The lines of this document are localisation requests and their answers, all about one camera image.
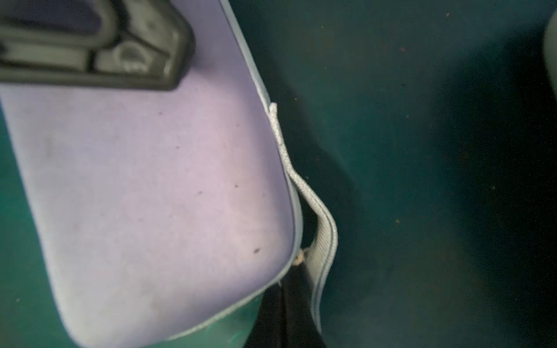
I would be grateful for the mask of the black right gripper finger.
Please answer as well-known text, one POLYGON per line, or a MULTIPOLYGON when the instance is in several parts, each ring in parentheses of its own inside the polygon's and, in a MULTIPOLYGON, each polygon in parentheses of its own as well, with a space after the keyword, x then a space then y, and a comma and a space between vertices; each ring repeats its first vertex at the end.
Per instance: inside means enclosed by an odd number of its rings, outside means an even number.
POLYGON ((311 315, 309 293, 305 268, 292 267, 280 283, 265 291, 244 347, 325 347, 311 315))

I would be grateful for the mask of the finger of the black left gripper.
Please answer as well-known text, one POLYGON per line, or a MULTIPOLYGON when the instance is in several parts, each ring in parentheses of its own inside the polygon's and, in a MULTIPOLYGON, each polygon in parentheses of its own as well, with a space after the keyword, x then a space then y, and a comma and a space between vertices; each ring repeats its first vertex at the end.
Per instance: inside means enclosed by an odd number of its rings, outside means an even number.
POLYGON ((170 1, 2 1, 1 82, 172 90, 195 50, 170 1))

